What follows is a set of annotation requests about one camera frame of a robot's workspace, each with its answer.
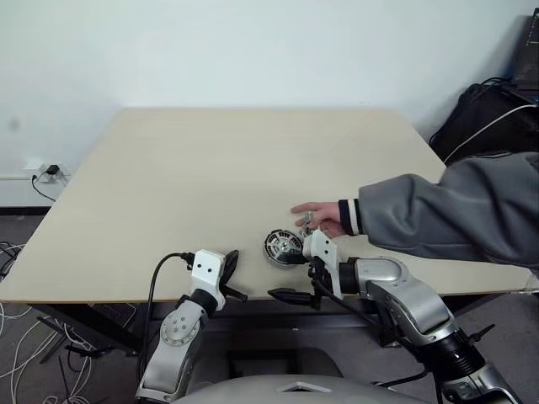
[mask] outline gray carpet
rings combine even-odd
[[[0,216],[0,240],[25,242],[39,225],[36,216]],[[539,402],[539,305],[532,295],[504,295],[460,317],[467,332],[476,332],[490,323],[497,327],[478,344],[482,353],[498,367],[524,403]],[[25,306],[5,305],[10,315]],[[35,322],[36,311],[18,320],[6,321],[0,337],[0,375],[11,370],[16,345]],[[22,344],[19,357],[28,358],[49,330],[38,326]],[[262,332],[208,332],[203,349],[215,354],[238,348],[299,348],[325,350],[352,380],[386,381],[418,372],[421,367],[403,349],[379,348],[371,335],[361,328]],[[60,352],[66,362],[66,351]],[[19,383],[18,403],[40,404],[48,395],[64,395],[56,354],[46,364],[31,363]],[[94,371],[82,395],[91,402],[131,404],[136,389],[135,360],[114,351],[94,362]],[[74,366],[80,365],[78,358]],[[68,385],[76,374],[67,371]],[[0,404],[11,403],[9,377],[0,379]],[[434,402],[434,386],[427,377],[398,387],[408,395]]]

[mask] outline small round object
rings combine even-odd
[[[290,256],[302,255],[303,238],[293,231],[273,230],[264,241],[264,253],[272,264],[279,268],[296,266]]]

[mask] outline black cable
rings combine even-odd
[[[40,178],[43,176],[44,173],[42,173],[39,177],[37,175],[33,175],[32,176],[32,188],[34,189],[35,192],[37,192],[39,195],[43,196],[44,198],[47,198],[47,199],[50,199],[52,202],[56,202],[56,199],[53,199],[51,198],[50,196],[47,196],[45,194],[43,194],[41,191],[39,191],[36,187],[35,187],[35,180],[37,179],[38,181],[40,180]]]
[[[403,377],[402,379],[396,379],[396,380],[393,380],[393,381],[387,381],[386,383],[381,383],[379,386],[388,388],[388,387],[392,387],[394,385],[402,385],[404,383],[409,383],[410,381],[416,381],[416,380],[419,380],[419,379],[423,379],[428,374],[429,374],[429,371],[427,370],[427,368],[423,368],[423,371],[421,373],[418,373],[416,375],[409,376],[409,377]]]
[[[491,78],[488,78],[487,80],[483,81],[480,85],[484,85],[486,84],[487,82],[510,82],[511,79],[510,78],[505,78],[505,77],[491,77]]]
[[[315,280],[314,281],[315,283],[315,288],[318,288],[324,295],[326,295],[329,299],[333,300],[335,303],[337,303],[338,305],[344,307],[346,310],[348,311],[352,311],[354,314],[356,314],[357,316],[361,317],[363,320],[365,320],[366,322],[369,322],[370,324],[372,324],[373,326],[375,327],[378,327],[378,328],[381,328],[382,329],[382,325],[377,322],[376,320],[374,320],[373,318],[371,318],[370,316],[367,316],[363,311],[361,310],[358,310],[356,309],[355,307],[353,307],[352,305],[349,305],[347,302],[345,302],[344,300],[340,299],[339,297],[337,297],[336,295],[334,295],[331,290],[329,290],[328,288],[326,288],[326,286],[320,282],[319,280]]]
[[[153,291],[155,289],[155,283],[157,281],[157,276],[159,275],[159,270],[161,270],[161,267],[163,264],[169,260],[172,257],[180,257],[184,258],[184,253],[181,252],[173,252],[168,255],[165,255],[163,258],[161,258],[161,261],[157,264],[157,267],[153,271],[152,276],[152,282],[150,283],[150,294],[148,296],[148,303],[147,303],[147,313],[146,313],[146,320],[144,321],[144,331],[142,332],[142,348],[141,352],[138,355],[138,360],[136,361],[136,377],[138,381],[142,379],[142,376],[144,374],[144,369],[147,365],[147,350],[148,350],[148,333],[150,330],[150,321],[152,320],[152,305],[153,305]]]
[[[345,309],[353,312],[357,316],[361,317],[363,320],[369,322],[370,324],[372,324],[375,327],[378,327],[382,331],[389,333],[393,338],[395,338],[395,340],[398,343],[400,343],[403,347],[405,347],[415,357],[414,346],[411,343],[409,343],[408,341],[406,341],[403,338],[399,337],[393,330],[388,330],[388,329],[384,328],[379,322],[372,319],[370,316],[367,316],[363,311],[356,309],[352,305],[349,305],[348,303],[346,303],[344,300],[338,298],[328,288],[326,288],[326,286],[322,282],[320,282],[319,280],[314,281],[314,286],[315,286],[315,288],[318,288],[324,295],[326,295],[329,299],[331,299],[332,301],[334,301],[338,305],[340,305],[340,306],[344,307]]]
[[[67,401],[69,399],[70,394],[69,394],[69,388],[67,387],[66,372],[64,372],[64,365],[61,362],[60,356],[58,356],[58,363],[60,364],[61,379],[63,380],[64,388],[66,389],[66,400],[64,401]]]
[[[3,263],[2,267],[0,268],[0,274],[7,275],[4,271],[8,268],[8,265],[13,262],[15,258],[10,258],[8,261]]]
[[[4,249],[4,247],[0,246],[0,250],[2,250],[5,254],[7,254],[9,257],[11,258],[15,258],[17,256],[17,254],[15,253],[15,255],[13,255],[10,251]]]
[[[67,367],[73,373],[81,373],[83,371],[83,369],[80,369],[80,370],[75,369],[73,365],[71,364],[71,350],[67,350]]]
[[[21,251],[23,251],[22,247],[16,246],[12,244],[11,242],[0,242],[0,244],[5,244],[8,247],[4,249],[3,247],[0,247],[0,250],[4,251],[7,255],[13,257],[12,253],[15,253],[14,257],[16,258]]]

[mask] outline table leg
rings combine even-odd
[[[40,364],[44,364],[47,362],[50,358],[52,358],[52,355],[56,353],[58,349],[62,346],[62,344],[67,340],[67,337],[64,334],[59,334],[60,339],[54,343],[54,345],[47,351],[47,353],[41,358]]]
[[[127,355],[137,355],[141,339],[88,305],[32,305],[36,310],[66,322],[92,345],[113,346]]]

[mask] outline person's arm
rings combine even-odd
[[[358,199],[304,204],[330,237],[366,234],[378,247],[425,258],[539,268],[539,153],[471,157],[439,183],[407,174],[360,189]]]

